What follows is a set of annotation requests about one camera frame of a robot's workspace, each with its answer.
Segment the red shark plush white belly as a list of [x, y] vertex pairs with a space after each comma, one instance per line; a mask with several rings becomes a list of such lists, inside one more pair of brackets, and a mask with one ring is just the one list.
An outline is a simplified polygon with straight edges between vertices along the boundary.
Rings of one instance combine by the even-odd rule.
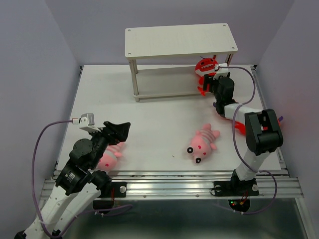
[[206, 94], [206, 92], [203, 90], [204, 75], [215, 76], [216, 65], [218, 65], [218, 62], [216, 60], [216, 55], [214, 55], [212, 58], [202, 57], [202, 59], [195, 66], [195, 73], [199, 76], [199, 79], [198, 79], [199, 86], [197, 88], [203, 96], [205, 96]]

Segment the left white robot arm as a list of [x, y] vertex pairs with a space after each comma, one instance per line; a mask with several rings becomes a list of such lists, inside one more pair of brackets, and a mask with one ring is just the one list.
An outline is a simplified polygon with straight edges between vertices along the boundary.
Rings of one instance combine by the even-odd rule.
[[103, 127], [94, 126], [94, 118], [81, 116], [66, 120], [86, 131], [91, 138], [77, 140], [69, 153], [69, 159], [61, 170], [43, 208], [33, 198], [36, 218], [16, 239], [59, 239], [84, 209], [99, 196], [106, 196], [112, 189], [112, 179], [96, 167], [108, 146], [125, 142], [130, 122]]

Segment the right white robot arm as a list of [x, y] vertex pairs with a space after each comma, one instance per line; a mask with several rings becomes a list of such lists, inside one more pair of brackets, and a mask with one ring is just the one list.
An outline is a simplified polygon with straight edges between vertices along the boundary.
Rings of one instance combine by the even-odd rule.
[[248, 147], [231, 179], [215, 181], [211, 194], [216, 197], [258, 196], [257, 173], [265, 159], [282, 146], [283, 135], [274, 110], [255, 110], [236, 102], [234, 87], [234, 81], [229, 77], [204, 76], [203, 91], [214, 94], [214, 106], [220, 116], [244, 125]]

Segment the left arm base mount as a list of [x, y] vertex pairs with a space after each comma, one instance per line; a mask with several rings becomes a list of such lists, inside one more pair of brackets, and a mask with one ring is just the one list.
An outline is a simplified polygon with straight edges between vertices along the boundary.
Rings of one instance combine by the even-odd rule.
[[106, 172], [100, 170], [93, 172], [92, 176], [91, 182], [101, 192], [101, 195], [93, 201], [92, 207], [98, 213], [107, 214], [109, 211], [105, 211], [106, 209], [115, 207], [115, 198], [126, 197], [127, 182], [113, 182]]

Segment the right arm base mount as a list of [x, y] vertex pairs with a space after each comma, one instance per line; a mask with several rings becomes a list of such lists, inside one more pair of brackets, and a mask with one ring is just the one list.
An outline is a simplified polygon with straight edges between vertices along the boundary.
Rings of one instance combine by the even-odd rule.
[[237, 173], [233, 171], [230, 180], [214, 181], [210, 194], [216, 197], [228, 197], [231, 209], [246, 213], [250, 208], [249, 197], [259, 196], [256, 179], [240, 180]]

